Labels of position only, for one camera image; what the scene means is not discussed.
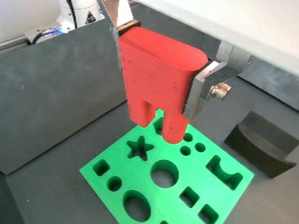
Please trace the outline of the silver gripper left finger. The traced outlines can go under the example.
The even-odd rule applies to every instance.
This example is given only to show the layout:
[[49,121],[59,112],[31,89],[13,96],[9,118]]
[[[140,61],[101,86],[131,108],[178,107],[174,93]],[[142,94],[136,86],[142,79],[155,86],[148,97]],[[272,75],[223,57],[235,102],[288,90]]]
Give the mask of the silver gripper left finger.
[[121,67],[119,38],[131,28],[139,26],[140,22],[134,18],[130,0],[97,0],[97,2],[111,21],[109,30],[116,44],[117,67]]

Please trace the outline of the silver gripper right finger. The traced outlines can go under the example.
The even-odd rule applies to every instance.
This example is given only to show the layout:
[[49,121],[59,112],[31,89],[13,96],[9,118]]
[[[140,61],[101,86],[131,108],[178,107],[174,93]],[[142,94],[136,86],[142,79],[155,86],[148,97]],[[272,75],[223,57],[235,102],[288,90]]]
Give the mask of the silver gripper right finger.
[[238,76],[254,61],[255,56],[234,45],[220,42],[216,59],[194,76],[183,115],[192,119],[212,98],[227,98],[231,86],[226,81]]

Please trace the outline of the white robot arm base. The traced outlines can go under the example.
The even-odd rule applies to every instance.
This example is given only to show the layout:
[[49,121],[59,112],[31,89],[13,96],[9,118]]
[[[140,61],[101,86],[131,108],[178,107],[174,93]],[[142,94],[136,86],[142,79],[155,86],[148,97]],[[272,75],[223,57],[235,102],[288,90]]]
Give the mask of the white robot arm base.
[[56,19],[68,32],[104,18],[97,0],[59,0],[60,15]]

